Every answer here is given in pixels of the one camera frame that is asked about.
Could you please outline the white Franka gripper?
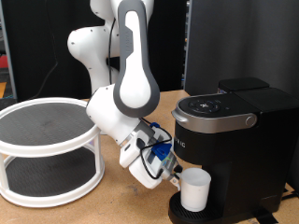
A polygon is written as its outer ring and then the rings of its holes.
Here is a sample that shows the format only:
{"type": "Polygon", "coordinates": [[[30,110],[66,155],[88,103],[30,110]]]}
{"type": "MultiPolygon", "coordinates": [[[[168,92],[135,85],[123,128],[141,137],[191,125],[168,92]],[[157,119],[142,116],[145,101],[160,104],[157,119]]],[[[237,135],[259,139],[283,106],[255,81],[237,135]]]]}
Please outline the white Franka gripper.
{"type": "Polygon", "coordinates": [[[136,158],[129,165],[129,171],[147,189],[156,188],[163,180],[180,189],[177,173],[181,173],[183,167],[174,155],[172,136],[163,128],[153,128],[153,131],[152,137],[138,133],[136,158]]]}

